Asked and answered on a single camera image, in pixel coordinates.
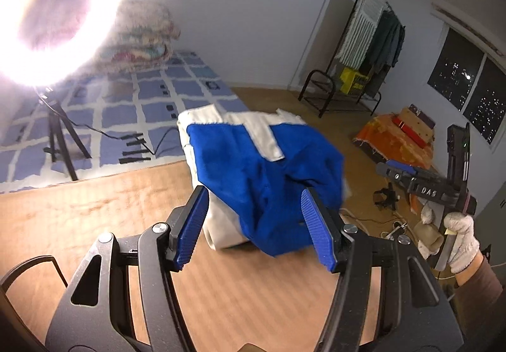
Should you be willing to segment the brown-sleeved right forearm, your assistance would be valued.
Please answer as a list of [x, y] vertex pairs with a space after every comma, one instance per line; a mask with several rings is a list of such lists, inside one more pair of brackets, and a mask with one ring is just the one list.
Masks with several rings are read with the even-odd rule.
[[478, 248], [449, 263], [455, 275], [456, 314], [468, 351], [505, 350], [505, 288]]

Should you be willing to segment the white-gloved right hand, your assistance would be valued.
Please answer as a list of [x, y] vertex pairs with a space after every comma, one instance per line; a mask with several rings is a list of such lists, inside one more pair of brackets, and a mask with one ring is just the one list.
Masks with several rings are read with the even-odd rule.
[[474, 235], [474, 220], [470, 215], [449, 213], [443, 223], [447, 230], [455, 233], [448, 266], [452, 273], [457, 274], [468, 268], [479, 252], [479, 243]]

